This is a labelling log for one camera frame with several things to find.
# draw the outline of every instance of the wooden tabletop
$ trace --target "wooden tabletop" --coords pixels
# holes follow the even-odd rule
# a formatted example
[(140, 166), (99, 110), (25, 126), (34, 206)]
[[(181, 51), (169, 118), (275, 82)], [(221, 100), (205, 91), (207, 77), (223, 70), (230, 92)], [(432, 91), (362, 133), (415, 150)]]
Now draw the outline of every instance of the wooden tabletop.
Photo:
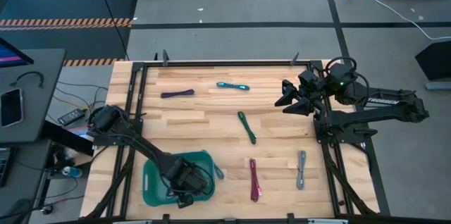
[[(107, 104), (124, 108), (132, 62), (116, 62), (111, 76)], [(137, 152), (133, 167), (128, 220), (223, 218), (333, 217), (321, 147), (316, 143), (312, 117), (282, 113), (274, 102), (281, 97), (281, 81), (299, 84), (302, 66), (208, 66), (150, 68), (143, 102), (143, 137), (162, 151), (180, 153), (207, 150), (223, 170), (224, 180), (216, 179), (216, 191), (209, 201), (195, 202), (184, 209), (176, 205), (150, 207), (142, 199), (142, 169), (146, 158)], [(250, 91), (224, 89), (217, 82), (250, 86)], [(135, 89), (138, 89), (140, 75)], [(193, 88), (195, 95), (161, 99), (162, 92)], [(137, 91), (132, 103), (135, 110)], [(331, 99), (334, 110), (351, 112)], [(257, 144), (251, 144), (237, 117), (243, 111)], [(342, 144), (347, 179), (357, 194), (378, 211), (373, 183), (365, 155)], [(117, 147), (109, 147), (96, 158), (89, 174), (81, 216), (87, 215), (111, 184)], [(307, 152), (305, 188), (296, 188), (298, 151)], [(257, 161), (257, 175), (263, 195), (257, 203), (250, 199), (249, 159)], [(339, 199), (342, 190), (335, 180)], [(122, 188), (116, 197), (119, 213)]]

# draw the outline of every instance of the green plastic bin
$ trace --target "green plastic bin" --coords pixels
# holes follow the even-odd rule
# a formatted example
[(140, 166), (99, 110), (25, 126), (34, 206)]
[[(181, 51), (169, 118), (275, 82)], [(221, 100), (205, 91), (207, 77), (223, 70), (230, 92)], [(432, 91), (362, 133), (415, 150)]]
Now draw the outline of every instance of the green plastic bin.
[[(181, 156), (187, 159), (190, 162), (195, 163), (199, 167), (205, 169), (209, 172), (211, 177), (213, 178), (213, 184), (211, 184), (210, 178), (205, 172), (202, 171), (202, 175), (205, 177), (205, 180), (208, 182), (206, 186), (206, 191), (210, 192), (210, 194), (199, 194), (192, 195), (194, 201), (207, 201), (213, 196), (215, 190), (214, 183), (214, 162), (211, 156), (206, 151), (196, 151), (196, 152), (187, 152), (174, 154), (175, 156)], [(148, 206), (162, 206), (167, 204), (177, 204), (177, 197), (167, 198), (166, 193), (168, 188), (166, 188), (162, 181), (160, 180), (158, 170), (156, 169), (156, 165), (153, 161), (147, 160), (142, 170), (142, 198), (144, 202)]]

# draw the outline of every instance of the concrete floor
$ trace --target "concrete floor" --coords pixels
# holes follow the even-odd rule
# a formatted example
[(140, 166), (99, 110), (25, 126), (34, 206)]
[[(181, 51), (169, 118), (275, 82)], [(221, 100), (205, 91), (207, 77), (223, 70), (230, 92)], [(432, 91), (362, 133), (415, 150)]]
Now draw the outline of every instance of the concrete floor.
[[(383, 0), (403, 15), (423, 21), (451, 22), (451, 0)], [(372, 0), (335, 0), (342, 23), (402, 22)], [(327, 0), (138, 0), (136, 23), (332, 22)], [(450, 28), (425, 29), (433, 37), (451, 35)], [(383, 185), (393, 216), (451, 220), (451, 92), (427, 92), (426, 76), (414, 57), (431, 41), (415, 28), (343, 30), (350, 56), (372, 86), (415, 89), (431, 117), (419, 124), (372, 123)], [(132, 30), (132, 60), (151, 60), (166, 49), (171, 59), (333, 58), (341, 56), (333, 28), (227, 28)], [(111, 66), (64, 68), (61, 80), (107, 86)], [(61, 86), (91, 102), (93, 88)], [(64, 97), (78, 102), (77, 99)], [(49, 114), (59, 117), (73, 108), (53, 101)], [(49, 195), (62, 193), (73, 181), (52, 181)], [(85, 191), (85, 181), (69, 197)], [(56, 206), (50, 216), (32, 215), (31, 223), (78, 217), (82, 200)]]

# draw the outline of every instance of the gray desk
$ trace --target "gray desk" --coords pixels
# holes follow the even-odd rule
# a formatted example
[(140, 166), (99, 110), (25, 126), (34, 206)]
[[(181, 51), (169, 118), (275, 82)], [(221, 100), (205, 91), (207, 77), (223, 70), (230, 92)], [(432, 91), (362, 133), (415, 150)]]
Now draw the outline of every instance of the gray desk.
[[(5, 187), (0, 188), (0, 216), (6, 215), (19, 199), (34, 201), (33, 207), (41, 206), (49, 181), (43, 170), (32, 170), (17, 164), (21, 162), (36, 169), (44, 169), (51, 156), (52, 142), (92, 156), (92, 143), (63, 128), (45, 121), (47, 110), (63, 66), (66, 51), (63, 49), (24, 50), (35, 60), (33, 65), (0, 68), (0, 93), (19, 87), (24, 96), (24, 120), (10, 127), (0, 127), (0, 146), (17, 148)], [(26, 75), (15, 87), (9, 84), (29, 71), (44, 75), (43, 87), (39, 87), (39, 76)]]
[[(23, 52), (35, 60), (33, 65), (0, 69), (0, 93), (21, 88), (24, 97), (24, 121), (11, 127), (0, 127), (0, 135), (11, 143), (34, 142), (41, 135), (45, 115), (66, 55), (63, 49), (24, 50)], [(39, 87), (38, 75), (26, 75), (15, 87), (9, 85), (15, 82), (19, 75), (29, 71), (44, 74), (42, 88)]]

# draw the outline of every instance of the monitor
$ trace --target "monitor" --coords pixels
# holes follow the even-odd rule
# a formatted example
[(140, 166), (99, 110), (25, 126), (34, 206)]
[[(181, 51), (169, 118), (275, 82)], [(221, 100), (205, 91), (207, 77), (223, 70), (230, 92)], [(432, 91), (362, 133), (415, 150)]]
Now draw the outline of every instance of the monitor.
[(33, 60), (0, 38), (0, 68), (31, 65)]

